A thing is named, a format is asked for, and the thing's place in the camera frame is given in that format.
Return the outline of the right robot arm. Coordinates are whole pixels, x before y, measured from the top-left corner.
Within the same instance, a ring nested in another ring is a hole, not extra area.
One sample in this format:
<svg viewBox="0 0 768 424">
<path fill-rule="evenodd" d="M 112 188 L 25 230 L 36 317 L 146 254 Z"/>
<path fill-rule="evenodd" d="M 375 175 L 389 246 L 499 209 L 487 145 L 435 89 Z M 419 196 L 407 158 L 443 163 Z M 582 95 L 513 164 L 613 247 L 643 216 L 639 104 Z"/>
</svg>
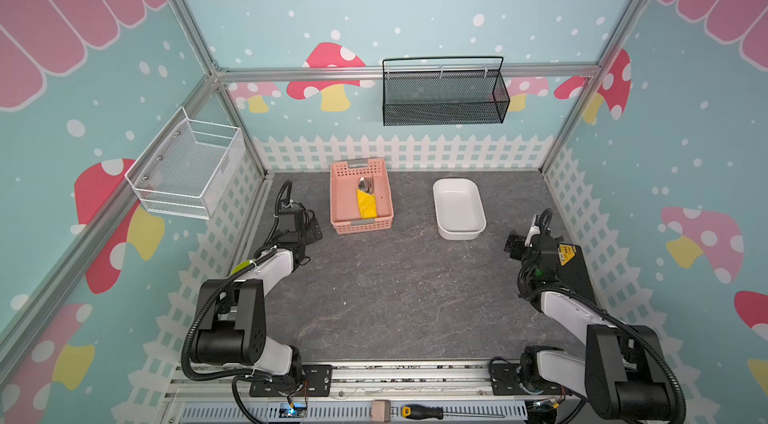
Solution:
<svg viewBox="0 0 768 424">
<path fill-rule="evenodd" d="M 540 394 L 556 386 L 583 398 L 604 420 L 685 421 L 684 391 L 657 334 L 599 305 L 580 246 L 533 227 L 526 236 L 510 234 L 505 251 L 521 265 L 519 297 L 585 347 L 581 358 L 555 346 L 526 347 L 518 367 L 524 391 Z"/>
</svg>

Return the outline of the yellow paper napkin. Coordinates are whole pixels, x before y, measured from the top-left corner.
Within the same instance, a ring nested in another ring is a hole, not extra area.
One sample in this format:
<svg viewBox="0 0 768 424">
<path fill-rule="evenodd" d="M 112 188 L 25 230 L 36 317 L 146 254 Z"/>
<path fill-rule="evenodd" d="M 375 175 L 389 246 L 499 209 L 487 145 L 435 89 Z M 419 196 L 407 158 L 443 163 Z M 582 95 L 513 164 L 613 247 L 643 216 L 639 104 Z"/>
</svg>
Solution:
<svg viewBox="0 0 768 424">
<path fill-rule="evenodd" d="M 361 219 L 375 219 L 378 217 L 377 199 L 374 194 L 367 194 L 358 189 L 356 197 Z"/>
</svg>

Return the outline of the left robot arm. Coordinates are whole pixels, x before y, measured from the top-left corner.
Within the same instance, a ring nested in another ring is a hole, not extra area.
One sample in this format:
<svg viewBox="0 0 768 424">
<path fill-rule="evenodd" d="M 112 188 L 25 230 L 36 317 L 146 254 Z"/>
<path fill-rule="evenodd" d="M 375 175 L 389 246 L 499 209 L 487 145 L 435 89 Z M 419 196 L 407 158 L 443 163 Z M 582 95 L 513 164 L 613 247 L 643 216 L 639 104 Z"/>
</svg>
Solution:
<svg viewBox="0 0 768 424">
<path fill-rule="evenodd" d="M 299 350 L 268 336 L 266 296 L 310 261 L 306 246 L 322 238 L 314 213 L 299 203 L 280 204 L 265 243 L 230 276 L 205 281 L 180 365 L 192 381 L 231 377 L 262 381 L 282 394 L 305 381 Z"/>
</svg>

